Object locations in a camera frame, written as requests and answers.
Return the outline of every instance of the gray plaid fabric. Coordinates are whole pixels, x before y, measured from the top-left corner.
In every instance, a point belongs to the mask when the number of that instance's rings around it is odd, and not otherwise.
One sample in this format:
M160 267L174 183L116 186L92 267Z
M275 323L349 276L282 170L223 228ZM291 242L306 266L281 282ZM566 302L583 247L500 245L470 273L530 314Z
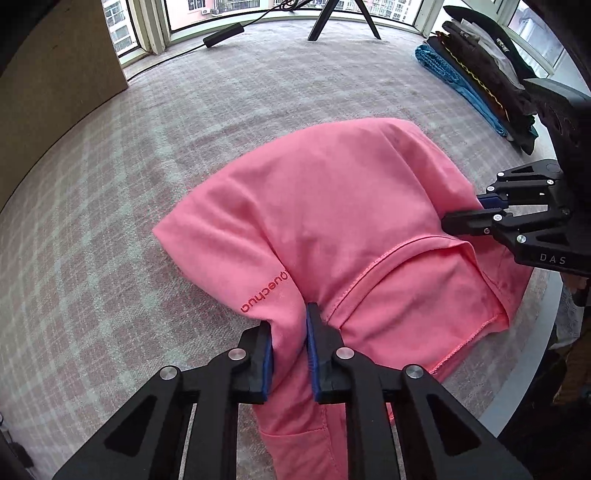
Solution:
M254 25L143 73L56 143L2 211L0 410L39 478L158 367L203 365L252 326L184 280L151 234L234 158L309 125L386 116L414 121L479 190L530 161L415 61L419 36L380 28L377 41L366 24L330 21L310 43L312 24ZM534 274L512 329L446 382L473 412L512 369L544 289ZM238 477L272 478L242 412Z

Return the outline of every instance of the blue folded garment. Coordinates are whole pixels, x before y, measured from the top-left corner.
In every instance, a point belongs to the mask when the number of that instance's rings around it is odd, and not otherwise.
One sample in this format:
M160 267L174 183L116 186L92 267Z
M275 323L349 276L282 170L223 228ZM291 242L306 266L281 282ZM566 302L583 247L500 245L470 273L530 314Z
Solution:
M507 136L507 130L501 125L498 118L488 108L486 103L480 98L478 93L471 85L462 78L462 76L448 62L445 61L430 45L419 45L414 51L417 60L427 70L441 78L445 83L452 87L457 93L462 95L470 104L480 112L480 114L490 123L492 128L502 137Z

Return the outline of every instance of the pink fabric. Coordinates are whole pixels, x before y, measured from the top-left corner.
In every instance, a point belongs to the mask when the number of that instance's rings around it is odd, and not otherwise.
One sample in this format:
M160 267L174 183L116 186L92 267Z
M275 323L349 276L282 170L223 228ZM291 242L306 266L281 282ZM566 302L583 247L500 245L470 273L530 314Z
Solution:
M470 342L509 325L531 269L491 238L441 230L478 209L472 186L412 123L318 125L232 162L154 229L183 274L271 322L275 372L255 409L277 478L347 478L342 406L314 403L305 308L377 364L439 378Z

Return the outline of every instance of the power cord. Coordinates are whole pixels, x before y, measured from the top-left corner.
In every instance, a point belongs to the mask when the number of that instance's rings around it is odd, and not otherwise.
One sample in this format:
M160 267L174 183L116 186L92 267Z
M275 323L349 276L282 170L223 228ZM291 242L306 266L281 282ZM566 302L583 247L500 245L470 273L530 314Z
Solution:
M176 55L173 55L172 57L168 57L167 59L159 61L158 63L155 63L153 65L150 65L150 67L146 68L145 70L141 70L138 73L134 73L131 77L129 77L127 79L127 81L130 82L134 78L136 78L138 75L141 75L142 73L152 70L154 67L157 67L158 65L162 65L163 63L166 63L170 60L174 60L179 57L182 57L183 55L187 55L189 53L192 53L201 47L210 48L210 47L213 47L215 44L220 43L223 40L226 40L227 38L233 37L234 35L238 35L239 33L244 32L244 27L248 27L248 26L252 25L253 23L258 22L263 17L265 17L267 14L271 13L273 10L279 9L284 12L293 12L293 11L309 4L311 1L312 0L304 0L303 2L300 2L299 0L283 0L280 4L277 4L273 8L270 8L269 10L265 11L260 17L254 19L254 20L251 20L250 22L248 22L244 25L242 25L240 22L238 22L236 24L230 25L229 27L223 28L223 29L205 37L203 39L203 43L201 45L198 45L197 47L191 48L190 50L184 51L182 53L178 53Z

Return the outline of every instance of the silver screw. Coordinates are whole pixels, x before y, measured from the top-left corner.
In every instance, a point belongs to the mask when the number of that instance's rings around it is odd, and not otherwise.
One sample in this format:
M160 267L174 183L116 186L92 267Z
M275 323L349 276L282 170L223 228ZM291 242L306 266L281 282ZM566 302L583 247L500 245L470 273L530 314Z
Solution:
M349 358L353 358L355 351L348 346L342 346L336 351L336 356L340 359L348 360Z
M230 360L242 360L246 357L246 350L243 350L242 348L233 348L228 352L228 357L230 357Z
M172 380L177 376L177 369L174 367L164 367L160 371L160 378L162 380Z
M409 365L406 367L405 373L410 378L421 378L423 376L423 369L418 365Z

